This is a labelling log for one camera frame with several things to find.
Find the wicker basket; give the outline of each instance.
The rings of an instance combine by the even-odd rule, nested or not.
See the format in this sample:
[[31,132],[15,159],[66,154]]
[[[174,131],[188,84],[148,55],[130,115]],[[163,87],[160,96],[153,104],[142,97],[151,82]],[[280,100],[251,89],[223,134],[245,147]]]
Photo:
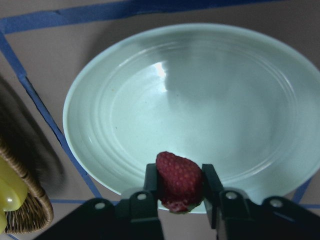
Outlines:
[[25,182],[29,190],[26,200],[18,210],[5,213],[7,219],[5,232],[8,234],[31,233],[50,225],[54,212],[46,192],[14,155],[2,136],[0,136],[0,156]]

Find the yellow object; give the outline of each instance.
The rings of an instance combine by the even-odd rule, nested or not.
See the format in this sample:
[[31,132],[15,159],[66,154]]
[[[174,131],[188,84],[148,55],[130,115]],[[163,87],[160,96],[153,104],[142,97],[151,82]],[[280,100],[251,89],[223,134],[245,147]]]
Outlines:
[[27,194],[27,185],[0,156],[0,214],[19,209]]
[[6,229],[7,219],[5,212],[0,210],[0,234]]

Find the blue tape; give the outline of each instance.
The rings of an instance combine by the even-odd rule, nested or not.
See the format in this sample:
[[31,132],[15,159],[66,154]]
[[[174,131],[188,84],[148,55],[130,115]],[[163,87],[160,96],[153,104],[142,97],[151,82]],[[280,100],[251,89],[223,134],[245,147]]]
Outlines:
[[1,32],[0,32],[0,51],[2,52],[2,54],[4,55],[8,63],[11,65],[13,71],[18,77],[22,77],[27,74],[26,70],[18,60],[13,49],[9,45],[7,39]]
[[[84,204],[86,200],[76,200],[76,199],[50,199],[53,204]],[[113,205],[117,205],[119,201],[110,201]]]
[[14,240],[19,240],[18,238],[16,238],[15,236],[11,235],[11,234],[7,234],[10,238],[14,239]]
[[320,209],[320,204],[300,204],[305,209]]
[[292,197],[292,201],[296,204],[299,204],[301,199],[304,197],[305,192],[307,191],[307,188],[311,182],[312,178],[310,178],[308,181],[306,181],[304,184],[302,184],[300,187],[298,187]]
[[123,19],[139,14],[174,13],[281,0],[127,0],[50,11],[38,11],[0,19],[0,31],[22,31]]

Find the white bowl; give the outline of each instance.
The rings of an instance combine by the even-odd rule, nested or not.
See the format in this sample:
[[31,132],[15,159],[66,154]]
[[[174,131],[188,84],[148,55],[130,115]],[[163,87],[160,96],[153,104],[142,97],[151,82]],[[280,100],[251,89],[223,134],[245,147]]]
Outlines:
[[[142,187],[169,151],[213,164],[256,203],[320,167],[320,73],[291,47],[220,24],[145,31],[109,47],[76,77],[63,128],[72,153],[121,194]],[[193,213],[204,213],[202,205]]]

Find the strawberry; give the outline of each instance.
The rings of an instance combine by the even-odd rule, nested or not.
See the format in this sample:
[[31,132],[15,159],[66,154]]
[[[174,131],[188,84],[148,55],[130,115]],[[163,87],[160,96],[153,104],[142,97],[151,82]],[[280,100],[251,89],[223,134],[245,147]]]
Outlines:
[[184,157],[164,151],[156,156],[159,199],[172,213],[187,213],[202,201],[202,170]]

